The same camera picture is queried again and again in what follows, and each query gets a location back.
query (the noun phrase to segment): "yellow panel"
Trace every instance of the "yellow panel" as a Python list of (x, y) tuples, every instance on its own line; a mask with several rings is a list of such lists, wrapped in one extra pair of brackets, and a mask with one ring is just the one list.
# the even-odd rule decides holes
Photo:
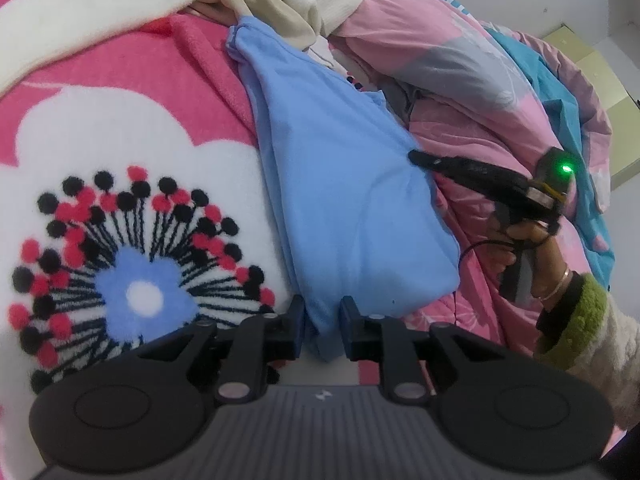
[(596, 94), (600, 98), (602, 107), (609, 110), (622, 99), (628, 97), (625, 87), (617, 78), (611, 67), (607, 64), (601, 53), (592, 52), (587, 57), (576, 63), (582, 73), (593, 85)]
[(627, 96), (607, 110), (607, 115), (613, 129), (610, 172), (615, 175), (640, 159), (640, 110)]
[(556, 47), (574, 63), (577, 63), (594, 52), (589, 45), (584, 43), (567, 27), (560, 27), (544, 38), (544, 40), (548, 44)]

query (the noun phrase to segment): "silver bangle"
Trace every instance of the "silver bangle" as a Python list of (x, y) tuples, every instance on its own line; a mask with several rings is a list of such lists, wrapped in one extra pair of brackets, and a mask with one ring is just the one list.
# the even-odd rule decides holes
[(544, 298), (536, 298), (536, 299), (541, 301), (541, 302), (545, 302), (546, 300), (549, 300), (550, 298), (554, 297), (558, 293), (558, 290), (560, 290), (562, 288), (562, 286), (566, 282), (566, 279), (567, 279), (567, 277), (569, 276), (570, 273), (571, 273), (571, 270), (569, 270), (569, 265), (567, 265), (566, 266), (566, 270), (564, 271), (564, 275), (562, 276), (562, 279), (556, 285), (556, 288), (554, 290), (552, 290)]

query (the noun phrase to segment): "person's arm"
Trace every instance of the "person's arm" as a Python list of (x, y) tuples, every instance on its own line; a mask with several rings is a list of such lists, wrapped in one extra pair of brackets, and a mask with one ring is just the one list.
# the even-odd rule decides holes
[[(506, 237), (491, 220), (489, 236), (499, 240), (545, 240), (533, 222), (512, 226)], [(514, 261), (503, 246), (489, 246), (495, 272)], [(545, 298), (561, 283), (566, 270), (558, 244), (549, 238), (536, 250), (532, 295)], [(613, 298), (590, 274), (572, 273), (543, 302), (536, 327), (542, 333), (534, 357), (592, 384), (611, 404), (616, 424), (628, 429), (640, 422), (640, 326), (622, 314)]]

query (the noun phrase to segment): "white logo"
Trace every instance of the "white logo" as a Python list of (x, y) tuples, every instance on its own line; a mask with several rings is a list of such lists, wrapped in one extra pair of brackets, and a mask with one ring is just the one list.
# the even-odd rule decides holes
[(333, 397), (333, 396), (334, 394), (332, 394), (331, 392), (328, 392), (327, 390), (322, 390), (322, 392), (320, 392), (319, 394), (316, 394), (316, 399), (322, 400), (322, 402), (325, 402), (327, 398)]

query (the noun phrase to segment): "ribbed gray panel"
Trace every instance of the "ribbed gray panel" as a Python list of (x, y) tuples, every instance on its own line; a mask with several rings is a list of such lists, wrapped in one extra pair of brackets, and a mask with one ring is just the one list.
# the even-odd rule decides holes
[(108, 477), (53, 468), (39, 480), (603, 478), (590, 468), (531, 476), (480, 464), (453, 447), (425, 410), (387, 402), (375, 386), (270, 386), (252, 404), (220, 409), (199, 441), (164, 465)]

